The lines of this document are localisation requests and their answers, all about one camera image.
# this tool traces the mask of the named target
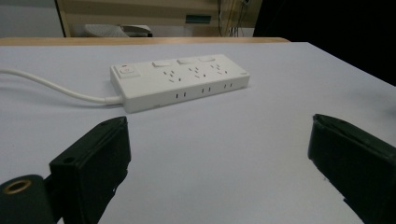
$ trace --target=table surface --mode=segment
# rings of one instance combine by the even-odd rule
[[[289,42],[282,37],[7,37],[0,38],[0,46],[76,46],[76,45],[152,45],[196,43],[281,43]]]
[[[361,223],[307,158],[312,117],[346,120],[396,146],[396,89],[308,43],[179,40],[0,39],[1,68],[99,97],[116,94],[117,63],[223,53],[251,74],[245,89],[135,114],[1,75],[0,182],[48,176],[49,162],[84,133],[126,116],[129,174],[100,223]]]

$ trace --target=white power strip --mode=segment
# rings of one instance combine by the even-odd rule
[[[110,72],[128,113],[239,90],[250,78],[222,54],[118,64]]]

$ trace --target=power strip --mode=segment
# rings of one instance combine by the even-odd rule
[[[112,65],[110,73],[127,113],[239,90],[250,78],[222,54]]]

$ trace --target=screw hole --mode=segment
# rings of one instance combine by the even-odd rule
[[[74,161],[74,157],[68,157],[68,158],[64,159],[64,163],[70,163],[72,161]]]
[[[15,181],[15,182],[9,184],[8,186],[6,186],[6,188],[3,190],[3,192],[5,194],[19,193],[19,192],[29,188],[30,185],[32,185],[32,181],[30,181],[28,179],[18,180],[18,181]]]

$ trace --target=white cable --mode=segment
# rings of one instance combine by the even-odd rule
[[[64,87],[61,87],[55,83],[52,83],[50,81],[47,81],[44,78],[37,77],[33,74],[27,73],[27,72],[22,72],[14,69],[0,69],[0,73],[2,74],[8,74],[8,75],[14,75],[17,77],[24,77],[27,79],[30,79],[34,82],[37,82],[39,84],[42,84],[44,86],[47,86],[53,90],[59,91],[65,95],[77,98],[79,100],[83,101],[88,101],[88,102],[93,102],[97,104],[104,104],[104,105],[120,105],[122,104],[122,97],[121,96],[111,96],[111,97],[105,97],[105,98],[98,98],[98,97],[92,97],[84,94],[77,93],[75,91],[70,91]]]

